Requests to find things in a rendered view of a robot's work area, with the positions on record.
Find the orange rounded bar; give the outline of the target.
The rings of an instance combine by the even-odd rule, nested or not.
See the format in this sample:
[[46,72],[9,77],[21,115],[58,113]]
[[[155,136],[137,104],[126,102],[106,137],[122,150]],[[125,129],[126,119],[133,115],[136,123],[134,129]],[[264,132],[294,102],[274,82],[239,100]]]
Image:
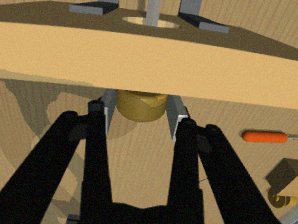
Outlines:
[[246,142],[284,143],[287,139],[298,137],[287,136],[284,132],[246,130],[242,133],[242,139]]

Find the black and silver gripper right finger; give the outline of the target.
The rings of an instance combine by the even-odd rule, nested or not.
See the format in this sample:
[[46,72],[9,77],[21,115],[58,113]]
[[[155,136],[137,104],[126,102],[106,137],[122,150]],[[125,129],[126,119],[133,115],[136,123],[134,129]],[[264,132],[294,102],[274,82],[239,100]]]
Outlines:
[[198,155],[224,224],[282,224],[218,126],[198,126],[179,95],[169,94],[166,113],[176,141],[167,199],[171,224],[205,224]]

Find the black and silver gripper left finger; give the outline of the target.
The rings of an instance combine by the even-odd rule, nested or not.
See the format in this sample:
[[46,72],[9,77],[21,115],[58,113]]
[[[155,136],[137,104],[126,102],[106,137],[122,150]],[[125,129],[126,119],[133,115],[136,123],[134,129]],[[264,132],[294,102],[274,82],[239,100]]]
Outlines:
[[60,114],[1,189],[0,224],[41,223],[84,139],[79,224],[115,224],[106,135],[116,98],[117,89],[106,88],[102,98],[88,102],[87,115]]

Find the brass door knob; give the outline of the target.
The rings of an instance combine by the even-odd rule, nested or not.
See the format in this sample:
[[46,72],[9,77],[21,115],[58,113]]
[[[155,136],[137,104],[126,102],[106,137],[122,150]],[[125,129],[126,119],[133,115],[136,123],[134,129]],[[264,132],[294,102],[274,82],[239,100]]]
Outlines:
[[[158,27],[161,0],[148,0],[145,25]],[[121,115],[136,122],[152,122],[163,116],[169,94],[117,89],[116,106]]]
[[[274,191],[270,188],[268,190],[268,200],[275,208],[282,208],[285,206],[293,206],[297,202],[297,197],[293,196],[277,196]],[[286,204],[285,204],[286,203]]]

